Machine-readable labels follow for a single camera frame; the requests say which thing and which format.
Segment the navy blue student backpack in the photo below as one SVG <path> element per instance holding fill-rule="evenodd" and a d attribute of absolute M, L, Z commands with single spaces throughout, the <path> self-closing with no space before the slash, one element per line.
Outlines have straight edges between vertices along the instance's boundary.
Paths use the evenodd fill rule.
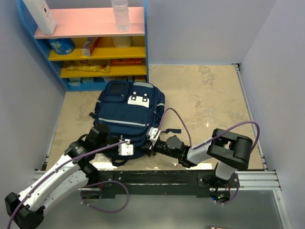
<path fill-rule="evenodd" d="M 165 108 L 165 95 L 151 83 L 110 81 L 101 92 L 94 112 L 94 124 L 106 124 L 110 135 L 130 140 L 133 155 L 121 156 L 104 151 L 112 165 L 123 166 L 127 161 L 138 159 L 147 153 L 147 132 L 160 125 Z"/>

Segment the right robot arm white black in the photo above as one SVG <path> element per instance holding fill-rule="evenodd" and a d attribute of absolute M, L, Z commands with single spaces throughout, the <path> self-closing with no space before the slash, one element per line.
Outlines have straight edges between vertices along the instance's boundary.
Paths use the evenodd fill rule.
<path fill-rule="evenodd" d="M 219 161 L 212 176 L 213 184 L 217 187 L 224 187 L 236 170 L 248 169 L 253 141 L 244 135 L 217 128 L 202 145 L 187 146 L 175 135 L 162 141 L 160 133 L 154 127 L 147 132 L 145 148 L 149 156 L 160 153 L 176 158 L 186 168 L 195 167 L 213 157 Z"/>

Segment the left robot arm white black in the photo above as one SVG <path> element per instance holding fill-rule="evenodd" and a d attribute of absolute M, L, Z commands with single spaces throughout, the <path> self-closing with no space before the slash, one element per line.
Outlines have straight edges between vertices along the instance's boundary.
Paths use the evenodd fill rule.
<path fill-rule="evenodd" d="M 10 217 L 7 227 L 15 223 L 20 229 L 35 229 L 44 220 L 44 211 L 71 192 L 99 181 L 99 172 L 91 164 L 97 153 L 117 150 L 123 142 L 109 136 L 109 127 L 98 124 L 88 134 L 72 142 L 64 154 L 43 176 L 20 193 L 5 197 Z"/>

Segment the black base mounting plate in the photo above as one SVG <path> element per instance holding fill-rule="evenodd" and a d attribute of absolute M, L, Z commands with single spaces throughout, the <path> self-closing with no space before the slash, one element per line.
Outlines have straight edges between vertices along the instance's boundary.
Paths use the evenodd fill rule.
<path fill-rule="evenodd" d="M 228 199 L 231 191 L 239 187 L 236 174 L 228 181 L 214 176 L 213 170 L 148 170 L 148 171 L 100 171 L 98 180 L 90 181 L 83 191 L 101 193 L 101 198 L 130 195 L 196 196 L 221 200 Z"/>

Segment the yellow snack packet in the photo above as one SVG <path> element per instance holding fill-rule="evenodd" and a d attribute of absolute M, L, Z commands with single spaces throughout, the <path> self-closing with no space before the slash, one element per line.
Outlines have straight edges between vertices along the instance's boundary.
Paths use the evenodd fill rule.
<path fill-rule="evenodd" d="M 101 72 L 108 73 L 110 70 L 109 60 L 75 60 L 69 61 L 68 71 Z"/>

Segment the red flat box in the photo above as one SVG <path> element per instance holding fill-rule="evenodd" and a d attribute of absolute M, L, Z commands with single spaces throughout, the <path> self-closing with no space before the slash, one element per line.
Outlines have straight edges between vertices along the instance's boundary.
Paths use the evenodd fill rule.
<path fill-rule="evenodd" d="M 112 65 L 137 65 L 142 63 L 143 63 L 143 58 L 111 59 Z"/>

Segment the blue shelf unit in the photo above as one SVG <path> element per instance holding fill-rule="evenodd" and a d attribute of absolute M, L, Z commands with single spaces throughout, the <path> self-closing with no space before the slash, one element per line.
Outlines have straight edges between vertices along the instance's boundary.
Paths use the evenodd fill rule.
<path fill-rule="evenodd" d="M 58 55 L 52 50 L 47 41 L 49 37 L 41 33 L 23 1 L 17 1 L 17 10 L 23 26 L 66 91 L 100 91 L 107 85 L 102 78 L 109 77 L 133 76 L 136 80 L 149 81 L 146 1 L 142 7 L 129 8 L 132 27 L 127 33 L 116 31 L 112 8 L 52 9 L 58 25 L 51 38 L 71 38 L 75 44 L 74 51 L 67 55 Z M 128 48 L 116 48 L 113 36 L 132 36 L 133 44 Z M 101 38 L 89 57 L 91 60 L 143 58 L 143 63 L 111 64 L 108 73 L 68 71 L 69 61 L 87 59 L 82 56 L 81 47 L 89 37 Z"/>

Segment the orange white carton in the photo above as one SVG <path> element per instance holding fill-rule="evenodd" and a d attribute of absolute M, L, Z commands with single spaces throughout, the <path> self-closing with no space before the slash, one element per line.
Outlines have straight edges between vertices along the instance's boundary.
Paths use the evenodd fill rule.
<path fill-rule="evenodd" d="M 91 57 L 100 39 L 100 37 L 88 38 L 81 48 L 82 56 Z"/>

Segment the white cylindrical jar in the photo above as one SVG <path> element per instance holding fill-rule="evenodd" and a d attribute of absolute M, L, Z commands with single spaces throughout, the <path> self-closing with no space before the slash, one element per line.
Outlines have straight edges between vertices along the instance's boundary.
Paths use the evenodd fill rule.
<path fill-rule="evenodd" d="M 111 39 L 116 48 L 128 48 L 133 44 L 132 36 L 113 36 Z"/>

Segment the blue snack canister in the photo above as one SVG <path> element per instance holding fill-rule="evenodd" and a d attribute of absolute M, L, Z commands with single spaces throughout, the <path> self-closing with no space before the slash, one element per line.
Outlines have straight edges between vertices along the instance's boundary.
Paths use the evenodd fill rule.
<path fill-rule="evenodd" d="M 58 55 L 70 54 L 75 49 L 75 44 L 71 38 L 48 39 L 48 42 Z"/>

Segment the clear plastic water bottle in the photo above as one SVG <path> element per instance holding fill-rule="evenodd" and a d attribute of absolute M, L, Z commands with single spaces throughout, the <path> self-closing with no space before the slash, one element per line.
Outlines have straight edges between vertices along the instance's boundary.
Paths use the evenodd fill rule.
<path fill-rule="evenodd" d="M 111 0 L 112 10 L 115 17 L 116 28 L 120 32 L 127 32 L 131 28 L 129 8 L 127 0 Z"/>

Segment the white rectangular device box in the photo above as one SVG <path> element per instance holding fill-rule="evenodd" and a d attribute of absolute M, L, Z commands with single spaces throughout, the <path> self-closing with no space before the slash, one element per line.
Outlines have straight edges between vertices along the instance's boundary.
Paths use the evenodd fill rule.
<path fill-rule="evenodd" d="M 56 20 L 45 0 L 23 0 L 43 35 L 53 35 Z"/>

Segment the aluminium rail frame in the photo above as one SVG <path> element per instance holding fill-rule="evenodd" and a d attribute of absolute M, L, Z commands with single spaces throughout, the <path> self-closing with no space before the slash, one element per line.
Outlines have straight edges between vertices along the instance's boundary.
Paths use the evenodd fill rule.
<path fill-rule="evenodd" d="M 151 65 L 149 82 L 165 94 L 162 128 L 180 128 L 179 138 L 195 145 L 215 128 L 227 129 L 249 120 L 248 108 L 233 65 Z M 249 171 L 240 173 L 241 188 L 226 205 L 204 197 L 198 176 L 216 165 L 209 159 L 187 169 L 164 155 L 141 157 L 122 167 L 99 154 L 93 161 L 103 173 L 129 177 L 131 183 L 113 184 L 111 196 L 82 204 L 76 190 L 55 204 L 42 229 L 281 229 L 276 180 L 264 171 L 259 149 L 251 154 Z"/>

